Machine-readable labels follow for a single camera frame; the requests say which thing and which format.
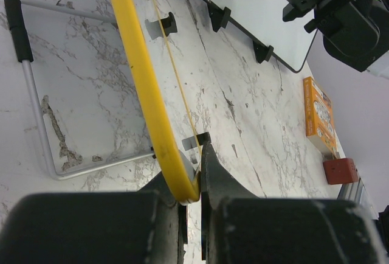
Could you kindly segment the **yellow framed small whiteboard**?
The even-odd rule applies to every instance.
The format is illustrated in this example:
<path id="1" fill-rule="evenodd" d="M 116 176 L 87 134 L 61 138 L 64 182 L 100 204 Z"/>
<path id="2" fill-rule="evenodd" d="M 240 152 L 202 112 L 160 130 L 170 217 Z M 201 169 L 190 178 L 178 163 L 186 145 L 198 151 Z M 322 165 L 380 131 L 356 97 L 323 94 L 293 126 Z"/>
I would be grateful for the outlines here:
<path id="1" fill-rule="evenodd" d="M 165 108 L 133 0 L 111 0 L 151 143 L 165 181 L 182 204 L 200 199 L 199 171 L 185 167 Z"/>

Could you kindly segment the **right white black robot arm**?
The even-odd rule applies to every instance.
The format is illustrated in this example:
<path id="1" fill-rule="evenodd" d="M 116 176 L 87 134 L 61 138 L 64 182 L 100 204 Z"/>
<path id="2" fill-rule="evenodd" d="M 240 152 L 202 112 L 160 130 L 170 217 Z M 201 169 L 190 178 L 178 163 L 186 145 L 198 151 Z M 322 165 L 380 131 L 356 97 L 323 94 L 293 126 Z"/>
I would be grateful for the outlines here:
<path id="1" fill-rule="evenodd" d="M 305 31 L 320 31 L 330 56 L 359 72 L 388 69 L 388 0 L 287 0 L 283 21 L 309 12 Z"/>

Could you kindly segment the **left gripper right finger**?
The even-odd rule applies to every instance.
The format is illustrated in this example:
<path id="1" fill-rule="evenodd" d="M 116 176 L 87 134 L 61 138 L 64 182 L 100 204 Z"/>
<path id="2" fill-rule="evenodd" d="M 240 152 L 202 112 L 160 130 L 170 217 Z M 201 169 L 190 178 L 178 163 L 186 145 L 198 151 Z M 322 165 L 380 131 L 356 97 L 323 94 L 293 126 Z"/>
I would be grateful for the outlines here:
<path id="1" fill-rule="evenodd" d="M 206 263 L 387 263 L 372 219 L 345 200 L 260 198 L 201 156 L 201 252 Z"/>

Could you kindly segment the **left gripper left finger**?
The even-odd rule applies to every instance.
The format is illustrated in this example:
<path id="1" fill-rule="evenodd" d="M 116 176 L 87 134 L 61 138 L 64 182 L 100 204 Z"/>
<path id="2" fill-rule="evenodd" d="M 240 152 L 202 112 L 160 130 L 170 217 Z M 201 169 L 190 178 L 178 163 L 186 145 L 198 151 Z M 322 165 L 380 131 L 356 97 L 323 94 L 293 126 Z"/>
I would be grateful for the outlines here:
<path id="1" fill-rule="evenodd" d="M 135 192 L 37 193 L 1 231 L 2 263 L 182 263 L 184 207 L 162 175 Z"/>

